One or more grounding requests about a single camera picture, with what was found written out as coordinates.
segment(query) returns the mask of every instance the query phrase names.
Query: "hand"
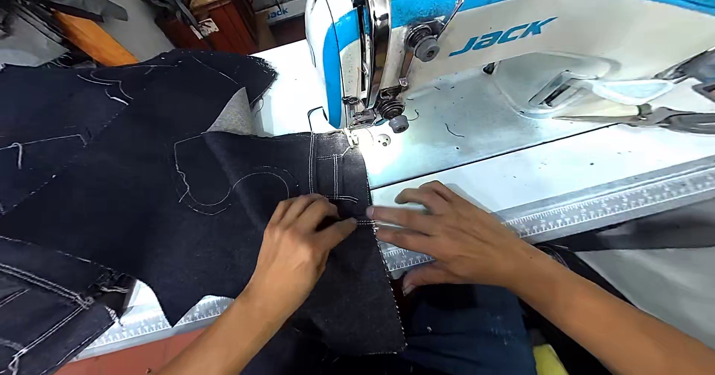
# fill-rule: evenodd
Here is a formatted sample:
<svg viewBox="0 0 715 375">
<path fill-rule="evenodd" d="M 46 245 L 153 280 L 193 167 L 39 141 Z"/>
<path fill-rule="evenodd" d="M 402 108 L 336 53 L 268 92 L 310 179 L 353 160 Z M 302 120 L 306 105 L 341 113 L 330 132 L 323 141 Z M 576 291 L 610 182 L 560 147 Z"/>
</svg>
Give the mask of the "hand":
<svg viewBox="0 0 715 375">
<path fill-rule="evenodd" d="M 337 207 L 321 195 L 279 203 L 263 233 L 246 296 L 260 299 L 261 306 L 284 317 L 298 309 L 325 270 L 330 250 L 357 225 L 349 218 L 317 231 L 327 217 L 337 218 Z"/>
<path fill-rule="evenodd" d="M 548 256 L 522 241 L 496 218 L 472 205 L 441 182 L 405 189 L 395 202 L 419 203 L 428 213 L 396 207 L 368 208 L 380 226 L 379 240 L 410 251 L 427 253 L 435 262 L 405 275 L 403 292 L 435 283 L 480 283 L 511 288 L 534 258 Z"/>
</svg>

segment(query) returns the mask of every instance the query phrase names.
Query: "right hand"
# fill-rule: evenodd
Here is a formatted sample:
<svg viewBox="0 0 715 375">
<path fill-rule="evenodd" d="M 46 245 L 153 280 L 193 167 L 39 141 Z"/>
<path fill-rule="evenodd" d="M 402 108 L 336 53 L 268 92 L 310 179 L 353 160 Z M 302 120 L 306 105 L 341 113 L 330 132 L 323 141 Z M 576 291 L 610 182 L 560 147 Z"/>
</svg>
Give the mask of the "right hand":
<svg viewBox="0 0 715 375">
<path fill-rule="evenodd" d="M 479 283 L 514 288 L 525 269 L 550 258 L 522 241 L 489 213 L 472 205 L 441 182 L 428 182 L 403 190 L 395 201 L 419 203 L 428 209 L 371 206 L 373 220 L 381 225 L 377 238 L 401 248 L 432 255 L 435 262 L 418 266 L 405 275 L 403 292 L 435 283 Z"/>
</svg>

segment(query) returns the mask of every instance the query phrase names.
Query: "finger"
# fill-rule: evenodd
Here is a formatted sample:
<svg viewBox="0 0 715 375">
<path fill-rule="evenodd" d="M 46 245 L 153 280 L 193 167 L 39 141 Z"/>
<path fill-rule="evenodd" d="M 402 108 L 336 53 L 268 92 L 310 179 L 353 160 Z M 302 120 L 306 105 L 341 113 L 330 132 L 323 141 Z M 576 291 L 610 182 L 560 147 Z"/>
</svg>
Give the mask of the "finger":
<svg viewBox="0 0 715 375">
<path fill-rule="evenodd" d="M 419 203 L 426 207 L 432 214 L 446 213 L 449 203 L 432 188 L 407 188 L 395 197 L 396 203 Z"/>
<path fill-rule="evenodd" d="M 327 199 L 320 199 L 308 206 L 305 212 L 298 217 L 296 223 L 299 223 L 303 228 L 315 230 L 318 224 L 321 224 L 326 217 L 339 217 L 337 207 L 328 202 Z"/>
<path fill-rule="evenodd" d="M 409 294 L 416 287 L 426 284 L 463 283 L 441 263 L 434 262 L 410 270 L 403 279 L 403 293 Z"/>
<path fill-rule="evenodd" d="M 425 215 L 424 213 L 414 209 L 370 206 L 368 207 L 367 214 L 368 217 L 373 220 L 397 224 L 428 235 L 431 235 L 435 229 L 434 216 Z"/>
<path fill-rule="evenodd" d="M 442 199 L 452 202 L 455 198 L 461 198 L 453 190 L 447 188 L 446 185 L 439 181 L 430 181 L 420 185 L 420 188 L 427 188 L 436 192 Z"/>
<path fill-rule="evenodd" d="M 325 199 L 325 196 L 318 195 L 317 193 L 311 193 L 309 195 L 296 197 L 288 210 L 285 212 L 281 222 L 284 224 L 294 223 L 296 219 L 298 219 L 298 217 L 305 212 L 305 209 L 307 209 L 308 206 L 312 205 L 313 202 L 319 199 Z"/>
<path fill-rule="evenodd" d="M 355 231 L 358 226 L 358 221 L 354 217 L 339 221 L 332 224 L 323 231 L 320 231 L 318 239 L 321 242 L 321 246 L 325 251 L 330 251 L 335 248 L 335 245 L 339 244 L 348 235 Z"/>
<path fill-rule="evenodd" d="M 268 221 L 268 224 L 278 224 L 282 219 L 283 216 L 285 216 L 285 212 L 288 211 L 288 208 L 295 202 L 295 198 L 292 197 L 287 200 L 281 200 L 278 203 L 278 206 L 275 207 L 275 210 L 273 211 L 273 215 L 270 216 L 270 220 Z"/>
<path fill-rule="evenodd" d="M 424 234 L 404 228 L 391 227 L 389 225 L 380 225 L 377 233 L 375 233 L 375 237 L 382 242 L 397 245 L 408 251 L 421 252 L 428 255 L 433 255 L 438 246 L 433 238 Z"/>
</svg>

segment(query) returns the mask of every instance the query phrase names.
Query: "fabric pile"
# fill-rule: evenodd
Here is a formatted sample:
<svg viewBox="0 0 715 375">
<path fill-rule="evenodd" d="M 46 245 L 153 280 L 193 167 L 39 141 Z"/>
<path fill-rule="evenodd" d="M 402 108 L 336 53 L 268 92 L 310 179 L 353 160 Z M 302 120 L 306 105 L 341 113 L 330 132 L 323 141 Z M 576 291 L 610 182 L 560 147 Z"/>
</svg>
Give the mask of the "fabric pile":
<svg viewBox="0 0 715 375">
<path fill-rule="evenodd" d="M 0 64 L 37 67 L 67 52 L 52 10 L 127 20 L 127 11 L 108 0 L 0 0 Z"/>
<path fill-rule="evenodd" d="M 93 311 L 94 325 L 80 315 L 100 305 L 92 293 L 96 273 L 99 288 L 114 292 L 122 273 L 144 281 L 171 324 L 203 296 L 236 297 L 275 206 L 312 192 L 359 225 L 331 252 L 325 274 L 275 343 L 298 332 L 339 354 L 404 347 L 364 216 L 371 203 L 365 165 L 344 134 L 205 132 L 228 130 L 227 102 L 244 88 L 254 102 L 275 75 L 254 57 L 187 50 L 124 67 L 0 72 L 8 117 L 0 123 L 0 247 L 42 247 L 62 257 L 43 257 L 47 266 L 72 261 L 48 279 L 36 262 L 16 259 L 20 252 L 0 254 L 0 315 L 18 318 L 0 324 L 0 364 L 13 375 L 37 374 L 101 334 L 113 310 Z M 77 274 L 82 269 L 74 266 L 83 265 L 91 275 Z M 24 290 L 44 300 L 27 300 Z M 67 309 L 42 320 L 21 314 L 36 312 L 27 304 L 44 303 Z M 73 337 L 54 335 L 73 328 Z"/>
</svg>

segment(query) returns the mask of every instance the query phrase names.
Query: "sewing machine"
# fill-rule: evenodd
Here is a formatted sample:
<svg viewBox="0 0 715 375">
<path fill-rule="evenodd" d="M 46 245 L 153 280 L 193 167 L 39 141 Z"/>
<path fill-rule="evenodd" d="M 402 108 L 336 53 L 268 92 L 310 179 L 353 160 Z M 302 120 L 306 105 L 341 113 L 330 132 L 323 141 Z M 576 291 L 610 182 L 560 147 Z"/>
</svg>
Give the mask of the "sewing machine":
<svg viewBox="0 0 715 375">
<path fill-rule="evenodd" d="M 421 97 L 460 104 L 455 83 L 496 88 L 489 103 L 522 117 L 635 114 L 715 46 L 714 14 L 715 0 L 308 0 L 305 27 L 328 122 L 401 133 Z"/>
</svg>

